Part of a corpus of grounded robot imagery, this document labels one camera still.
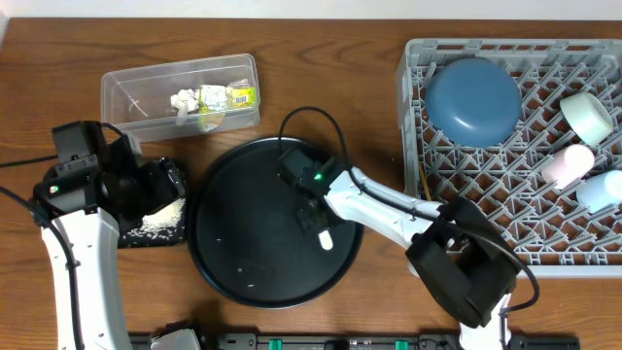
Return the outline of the mint green bowl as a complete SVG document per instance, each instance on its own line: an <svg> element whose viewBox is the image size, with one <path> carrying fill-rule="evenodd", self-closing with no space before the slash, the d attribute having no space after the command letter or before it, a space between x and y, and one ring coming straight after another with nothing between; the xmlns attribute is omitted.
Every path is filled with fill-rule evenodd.
<svg viewBox="0 0 622 350"><path fill-rule="evenodd" d="M597 147L612 133L612 117L602 102L589 92L561 100L560 108L571 129L590 147Z"/></svg>

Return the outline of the white plastic knife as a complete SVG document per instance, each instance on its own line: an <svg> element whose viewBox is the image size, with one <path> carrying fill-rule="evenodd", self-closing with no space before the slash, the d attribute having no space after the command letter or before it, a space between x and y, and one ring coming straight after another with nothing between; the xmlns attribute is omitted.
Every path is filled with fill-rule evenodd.
<svg viewBox="0 0 622 350"><path fill-rule="evenodd" d="M333 241L330 231L325 229L318 234L321 247L325 251L330 251L333 248Z"/></svg>

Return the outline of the white pink cup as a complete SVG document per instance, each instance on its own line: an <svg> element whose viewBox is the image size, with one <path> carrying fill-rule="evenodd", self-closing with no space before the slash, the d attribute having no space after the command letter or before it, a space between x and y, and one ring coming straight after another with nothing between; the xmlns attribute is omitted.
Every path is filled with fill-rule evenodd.
<svg viewBox="0 0 622 350"><path fill-rule="evenodd" d="M595 157L589 148L573 144L553 155L542 168L541 175L545 182L554 183L555 189L563 190L583 177L592 169L594 163Z"/></svg>

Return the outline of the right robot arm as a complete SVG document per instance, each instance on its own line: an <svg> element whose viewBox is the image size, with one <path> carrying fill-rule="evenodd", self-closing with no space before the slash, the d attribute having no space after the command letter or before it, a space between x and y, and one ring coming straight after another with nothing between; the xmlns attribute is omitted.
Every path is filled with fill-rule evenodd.
<svg viewBox="0 0 622 350"><path fill-rule="evenodd" d="M459 321L464 349L505 349L511 332L507 306L519 267L491 223L467 199L448 204L396 192L337 157L314 160L299 148L278 157L278 174L296 195L301 228L318 234L361 224L404 249L411 272Z"/></svg>

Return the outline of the blue plate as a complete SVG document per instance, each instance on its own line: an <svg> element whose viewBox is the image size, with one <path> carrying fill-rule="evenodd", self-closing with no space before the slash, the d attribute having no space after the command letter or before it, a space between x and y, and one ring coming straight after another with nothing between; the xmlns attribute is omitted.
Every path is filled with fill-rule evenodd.
<svg viewBox="0 0 622 350"><path fill-rule="evenodd" d="M452 142L486 148L503 142L521 116L513 78L483 58L450 63L432 78L425 95L428 117Z"/></svg>

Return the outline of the pile of white rice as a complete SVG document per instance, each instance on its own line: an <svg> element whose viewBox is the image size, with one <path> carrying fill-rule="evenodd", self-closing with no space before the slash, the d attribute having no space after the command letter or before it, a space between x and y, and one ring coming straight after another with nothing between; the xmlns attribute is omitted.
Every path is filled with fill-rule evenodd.
<svg viewBox="0 0 622 350"><path fill-rule="evenodd" d="M181 198L156 213L145 216L139 232L151 239L170 239L176 234L178 225L183 221L185 207L186 200Z"/></svg>

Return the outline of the light blue cup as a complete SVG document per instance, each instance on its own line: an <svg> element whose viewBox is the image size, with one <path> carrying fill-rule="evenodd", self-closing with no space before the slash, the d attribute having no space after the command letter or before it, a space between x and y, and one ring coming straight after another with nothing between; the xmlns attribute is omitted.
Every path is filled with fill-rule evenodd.
<svg viewBox="0 0 622 350"><path fill-rule="evenodd" d="M621 203L621 171L610 170L588 179L576 191L578 203L590 213Z"/></svg>

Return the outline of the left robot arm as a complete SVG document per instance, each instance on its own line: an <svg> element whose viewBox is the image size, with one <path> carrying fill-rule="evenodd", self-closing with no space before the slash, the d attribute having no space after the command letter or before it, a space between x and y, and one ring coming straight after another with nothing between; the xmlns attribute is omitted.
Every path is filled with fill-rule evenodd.
<svg viewBox="0 0 622 350"><path fill-rule="evenodd" d="M61 349L129 349L117 250L120 236L186 194L168 157L144 160L138 141L109 143L101 122L52 130L57 163L31 202L51 264Z"/></svg>

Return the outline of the wooden chopstick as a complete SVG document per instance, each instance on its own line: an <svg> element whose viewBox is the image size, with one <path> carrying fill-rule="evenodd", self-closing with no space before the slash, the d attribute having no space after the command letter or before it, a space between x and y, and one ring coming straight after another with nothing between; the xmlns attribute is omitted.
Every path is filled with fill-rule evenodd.
<svg viewBox="0 0 622 350"><path fill-rule="evenodd" d="M419 173L420 173L420 178L421 178L422 186L424 189L425 197L427 201L432 201L432 196L431 196L430 188L428 185L427 176L426 176L423 164L421 162L419 163Z"/></svg>

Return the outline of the white tissue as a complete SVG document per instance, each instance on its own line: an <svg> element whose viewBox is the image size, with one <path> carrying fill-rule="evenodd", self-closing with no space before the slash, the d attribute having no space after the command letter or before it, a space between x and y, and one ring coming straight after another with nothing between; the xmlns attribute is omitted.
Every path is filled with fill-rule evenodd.
<svg viewBox="0 0 622 350"><path fill-rule="evenodd" d="M182 125L189 114L199 109L199 91L191 88L181 89L170 96L170 104L177 110L176 125Z"/></svg>

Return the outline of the yellow green snack wrapper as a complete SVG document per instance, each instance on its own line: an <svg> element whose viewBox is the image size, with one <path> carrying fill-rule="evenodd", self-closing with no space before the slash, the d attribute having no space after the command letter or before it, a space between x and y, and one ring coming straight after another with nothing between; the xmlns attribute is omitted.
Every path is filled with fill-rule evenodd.
<svg viewBox="0 0 622 350"><path fill-rule="evenodd" d="M252 107L257 91L246 79L228 86L202 85L198 90L199 126L208 132L217 128L228 111Z"/></svg>

